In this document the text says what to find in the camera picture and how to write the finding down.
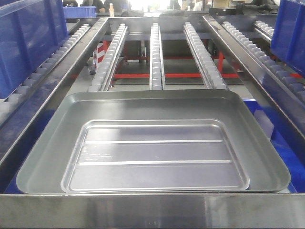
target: rectangular baking tray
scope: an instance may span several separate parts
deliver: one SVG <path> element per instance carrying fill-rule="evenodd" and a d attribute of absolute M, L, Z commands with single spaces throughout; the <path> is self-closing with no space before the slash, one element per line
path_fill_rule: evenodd
<path fill-rule="evenodd" d="M 290 174 L 226 90 L 78 93 L 20 169 L 25 193 L 277 192 Z"/>
<path fill-rule="evenodd" d="M 61 188 L 240 191 L 249 183 L 216 120 L 92 120 L 82 127 Z"/>

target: blue bin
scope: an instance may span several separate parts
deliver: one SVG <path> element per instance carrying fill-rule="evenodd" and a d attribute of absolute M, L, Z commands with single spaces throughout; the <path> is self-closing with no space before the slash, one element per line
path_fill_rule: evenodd
<path fill-rule="evenodd" d="M 15 2 L 15 1 L 18 1 L 18 0 L 1 0 L 0 1 L 0 6 L 4 6 L 6 4 L 10 4 L 10 3 Z"/>
<path fill-rule="evenodd" d="M 61 0 L 0 7 L 0 98 L 6 98 L 68 37 Z"/>
<path fill-rule="evenodd" d="M 271 51 L 305 77 L 305 1 L 281 1 Z"/>
<path fill-rule="evenodd" d="M 95 6 L 64 7 L 65 18 L 95 18 Z"/>

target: bottle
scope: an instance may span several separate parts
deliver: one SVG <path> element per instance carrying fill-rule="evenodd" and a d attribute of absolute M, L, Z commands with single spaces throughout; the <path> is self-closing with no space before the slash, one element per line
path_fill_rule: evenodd
<path fill-rule="evenodd" d="M 113 4 L 112 3 L 109 4 L 109 16 L 111 18 L 114 17 L 114 8 L 113 8 Z"/>

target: metal support beam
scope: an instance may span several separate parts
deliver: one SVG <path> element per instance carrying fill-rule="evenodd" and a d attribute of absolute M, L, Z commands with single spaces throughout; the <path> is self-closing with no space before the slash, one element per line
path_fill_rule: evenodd
<path fill-rule="evenodd" d="M 303 194 L 0 195 L 1 228 L 305 228 Z"/>

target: person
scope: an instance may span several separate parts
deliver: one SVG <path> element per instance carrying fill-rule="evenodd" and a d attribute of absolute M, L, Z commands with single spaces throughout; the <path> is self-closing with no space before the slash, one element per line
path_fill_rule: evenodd
<path fill-rule="evenodd" d="M 178 0 L 171 0 L 170 1 L 170 9 L 173 9 L 173 10 L 179 10 L 180 9 L 180 4 L 179 4 Z"/>
<path fill-rule="evenodd" d="M 202 11 L 202 1 L 201 0 L 197 0 L 197 2 L 195 3 L 195 6 L 193 8 L 193 11 Z"/>
<path fill-rule="evenodd" d="M 97 13 L 104 13 L 105 7 L 101 0 L 84 0 L 82 6 L 95 6 Z"/>
<path fill-rule="evenodd" d="M 62 4 L 63 6 L 78 6 L 76 0 L 63 0 Z"/>
<path fill-rule="evenodd" d="M 113 4 L 114 12 L 121 13 L 122 5 L 127 4 L 126 0 L 106 0 L 104 3 L 105 12 L 109 12 L 110 3 Z"/>

